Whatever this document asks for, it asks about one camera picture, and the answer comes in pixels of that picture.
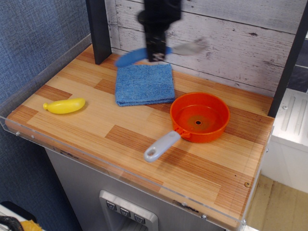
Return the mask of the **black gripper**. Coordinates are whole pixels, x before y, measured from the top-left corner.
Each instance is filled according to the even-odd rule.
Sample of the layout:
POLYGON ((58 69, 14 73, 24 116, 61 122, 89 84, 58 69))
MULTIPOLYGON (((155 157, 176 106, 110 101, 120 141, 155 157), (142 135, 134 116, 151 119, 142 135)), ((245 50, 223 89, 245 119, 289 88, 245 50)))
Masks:
POLYGON ((168 24, 144 25, 147 58, 149 62, 163 61, 166 55, 166 31, 168 24))

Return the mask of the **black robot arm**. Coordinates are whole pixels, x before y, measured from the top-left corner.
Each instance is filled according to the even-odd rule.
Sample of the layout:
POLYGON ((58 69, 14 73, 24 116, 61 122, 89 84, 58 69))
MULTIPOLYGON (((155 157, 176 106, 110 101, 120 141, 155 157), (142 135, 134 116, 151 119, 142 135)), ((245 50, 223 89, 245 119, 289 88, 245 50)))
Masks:
POLYGON ((181 1, 145 0, 137 19, 144 27, 148 61, 163 61, 167 50, 166 31, 181 19, 181 1))

